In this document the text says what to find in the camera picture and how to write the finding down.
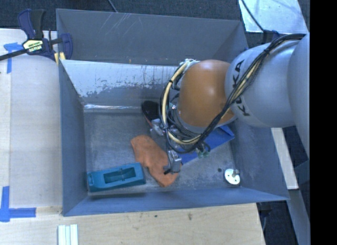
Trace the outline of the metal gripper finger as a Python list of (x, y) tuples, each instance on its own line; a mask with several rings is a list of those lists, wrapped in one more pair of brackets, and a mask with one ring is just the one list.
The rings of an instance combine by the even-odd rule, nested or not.
[(179, 173), (181, 170), (182, 158), (174, 150), (169, 150), (167, 155), (169, 163), (164, 167), (164, 174)]
[(151, 121), (151, 135), (157, 135), (157, 136), (164, 136), (165, 130), (164, 125), (161, 121), (161, 119), (153, 119)]

